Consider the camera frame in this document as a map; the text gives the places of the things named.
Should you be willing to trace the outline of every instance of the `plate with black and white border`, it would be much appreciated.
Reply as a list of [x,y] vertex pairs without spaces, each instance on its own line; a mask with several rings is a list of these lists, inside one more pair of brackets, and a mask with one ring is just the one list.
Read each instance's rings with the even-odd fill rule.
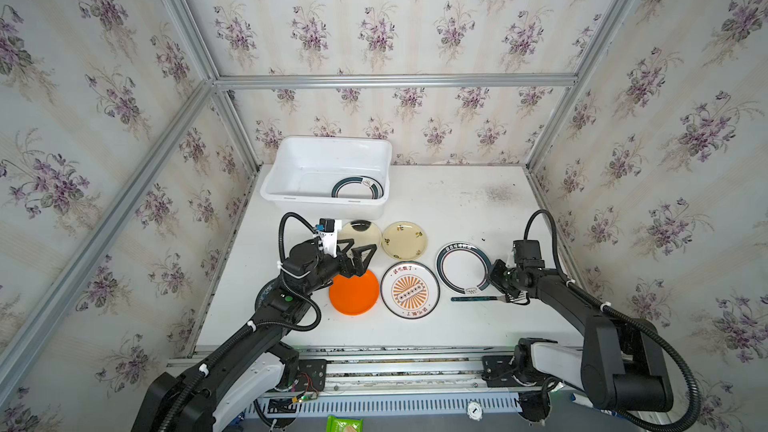
[[398,262],[381,280],[384,305],[398,317],[417,319],[435,310],[440,300],[440,281],[420,262]]
[[340,194],[343,198],[380,198],[384,195],[384,188],[375,178],[346,177],[331,189],[331,197],[339,197]]
[[[457,259],[456,264],[448,265],[448,258]],[[491,272],[491,260],[475,245],[466,242],[452,242],[437,254],[437,274],[440,280],[451,290],[460,294],[477,294],[490,283],[488,274]],[[466,283],[467,278],[474,278],[472,284]]]

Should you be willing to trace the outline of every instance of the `cream plate with floral pattern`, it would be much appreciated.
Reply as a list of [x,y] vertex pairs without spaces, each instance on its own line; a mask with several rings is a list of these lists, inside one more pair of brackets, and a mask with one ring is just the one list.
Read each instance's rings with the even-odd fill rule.
[[427,249],[427,234],[413,222],[395,222],[382,234],[382,248],[389,257],[414,260]]

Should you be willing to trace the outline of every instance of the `aluminum frame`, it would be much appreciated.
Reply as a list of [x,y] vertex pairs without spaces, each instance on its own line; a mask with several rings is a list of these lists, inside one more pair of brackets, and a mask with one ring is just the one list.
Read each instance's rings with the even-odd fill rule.
[[29,369],[43,352],[67,311],[74,307],[91,279],[128,224],[142,197],[176,152],[178,143],[197,119],[211,93],[213,82],[201,81],[168,128],[149,150],[90,238],[72,256],[64,271],[27,316],[11,343],[0,355],[0,404],[7,404]]
[[221,90],[259,89],[386,89],[392,87],[524,87],[572,86],[573,73],[466,73],[359,76],[222,76]]
[[589,84],[589,80],[598,68],[600,60],[608,54],[610,42],[619,32],[624,19],[629,16],[637,0],[612,0],[608,11],[603,14],[603,19],[592,36],[592,40],[584,52],[584,56],[576,67],[576,84],[568,89],[562,95],[556,105],[550,120],[542,130],[542,134],[536,141],[533,152],[528,159],[527,165],[531,170],[538,168],[544,161],[544,158],[552,149],[554,140],[566,122],[568,113],[573,108],[576,100],[581,96],[584,88]]

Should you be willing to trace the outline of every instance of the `white table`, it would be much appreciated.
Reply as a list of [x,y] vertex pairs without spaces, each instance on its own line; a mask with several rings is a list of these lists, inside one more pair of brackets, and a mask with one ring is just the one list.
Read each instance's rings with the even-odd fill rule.
[[[201,349],[221,345],[254,312],[261,287],[277,276],[277,226],[282,214],[259,194],[269,173],[264,166],[235,238],[224,273],[197,340]],[[477,245],[494,262],[506,260],[512,241],[522,239],[528,217],[538,208],[524,171],[510,166],[392,166],[391,190],[384,214],[374,223],[383,231],[395,221],[422,226],[428,236],[426,252],[417,259],[434,273],[440,248],[450,242]],[[320,217],[305,217],[317,224]],[[296,220],[286,224],[286,253],[310,238]],[[536,218],[530,238],[537,239],[547,266],[552,244],[544,217]],[[379,250],[369,269],[379,281],[397,260]],[[500,295],[489,285],[486,295]],[[322,323],[309,332],[291,332],[283,341],[301,347],[512,347],[523,337],[549,338],[566,345],[583,342],[576,331],[552,308],[538,300],[528,306],[503,302],[451,302],[459,295],[441,283],[440,302],[424,318],[395,316],[382,303],[356,317],[337,312],[324,289],[312,295],[322,309]],[[311,310],[302,320],[314,320]]]

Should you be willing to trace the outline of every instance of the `black cable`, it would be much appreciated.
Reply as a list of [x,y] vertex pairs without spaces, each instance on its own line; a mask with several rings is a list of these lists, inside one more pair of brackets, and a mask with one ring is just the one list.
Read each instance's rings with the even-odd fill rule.
[[[304,217],[294,213],[294,212],[288,212],[283,216],[283,218],[280,220],[280,226],[277,229],[277,244],[280,250],[280,262],[284,262],[286,259],[285,256],[285,249],[283,245],[283,233],[285,231],[285,224],[288,221],[288,218],[297,218],[304,226],[306,226],[312,233],[315,233],[315,228],[310,225],[309,222],[307,222]],[[312,324],[309,325],[298,325],[298,324],[292,324],[291,322],[284,322],[284,321],[259,321],[255,323],[256,328],[259,327],[265,327],[269,325],[277,325],[279,327],[287,328],[292,331],[299,331],[299,332],[306,332],[311,331],[318,325],[320,325],[320,321],[322,320],[322,312],[320,311],[320,307],[308,296],[302,294],[301,292],[298,292],[294,290],[291,286],[288,285],[286,281],[285,271],[280,271],[280,284],[283,286],[285,290],[287,290],[289,293],[291,293],[295,298],[300,298],[304,302],[307,302],[312,306],[312,308],[315,310],[315,320],[312,322]],[[255,332],[255,330],[249,326],[244,325],[239,331],[235,333],[232,337],[228,338],[226,342],[224,342],[221,347],[214,350],[206,359],[204,360],[204,364],[208,367],[208,369],[212,369],[215,367],[216,362],[221,360],[223,356],[227,352],[229,352],[232,347],[237,344],[237,342],[243,340],[248,335]],[[170,406],[168,409],[168,413],[163,418],[163,421],[160,423],[160,427],[158,428],[158,432],[168,432],[168,427],[170,427],[170,422],[178,415],[179,412],[181,412],[181,409],[184,407],[184,405],[187,403],[187,398],[192,394],[194,389],[200,384],[200,382],[206,377],[206,373],[203,371],[198,370],[196,375],[190,382],[182,389],[182,391],[179,393],[179,395],[176,397],[176,400],[174,403]],[[256,407],[257,413],[260,413],[261,408]]]
[[315,230],[315,228],[309,222],[307,222],[304,217],[295,212],[286,213],[280,220],[280,226],[277,228],[277,250],[280,253],[280,262],[284,262],[286,260],[285,245],[283,245],[283,234],[285,233],[286,222],[288,222],[288,219],[291,217],[299,220],[299,222],[304,224],[304,226],[307,227],[310,232],[312,232],[312,234],[317,233],[317,230]]
[[599,299],[593,297],[589,292],[586,292],[575,283],[568,283],[570,279],[562,271],[560,260],[558,259],[557,227],[555,226],[552,214],[548,210],[541,209],[534,212],[534,214],[528,220],[528,224],[525,226],[524,238],[528,238],[528,231],[531,228],[533,219],[536,218],[536,216],[539,214],[545,214],[549,219],[549,223],[552,229],[552,255],[554,256],[554,264],[558,270],[558,273],[560,274],[560,277],[563,278],[567,286],[570,287],[570,289],[576,293],[576,295],[579,296],[583,301],[597,308],[602,307],[601,311],[604,314],[625,322],[635,330],[647,335],[650,340],[656,342],[665,352],[667,352],[670,358],[674,360],[677,367],[680,369],[683,378],[685,379],[685,383],[688,388],[688,408],[686,409],[685,414],[683,414],[681,418],[672,424],[653,424],[652,422],[647,422],[646,420],[642,420],[641,418],[630,414],[625,409],[618,409],[614,412],[627,419],[632,424],[649,430],[650,432],[682,432],[683,430],[688,430],[691,428],[694,424],[696,424],[696,419],[699,417],[699,413],[701,412],[701,391],[699,390],[699,385],[696,382],[696,377],[694,376],[693,371],[691,371],[691,369],[688,367],[688,364],[685,363],[683,357],[677,353],[677,350],[674,350],[670,343],[658,335],[655,330],[648,327],[646,324],[643,324],[642,322],[639,322],[632,317],[617,311],[609,305],[603,306],[603,303]]
[[533,219],[536,218],[539,214],[544,214],[547,216],[547,219],[549,220],[549,229],[552,231],[550,234],[552,236],[552,258],[554,259],[554,268],[557,269],[558,274],[560,274],[560,278],[563,279],[563,282],[568,282],[571,280],[569,276],[563,272],[563,268],[560,265],[560,257],[558,256],[558,224],[554,221],[554,217],[552,217],[552,214],[549,213],[549,210],[545,208],[540,208],[536,212],[533,213],[531,218],[528,220],[528,223],[525,224],[525,233],[523,234],[523,240],[528,240],[528,232],[531,230],[531,224],[533,223]]

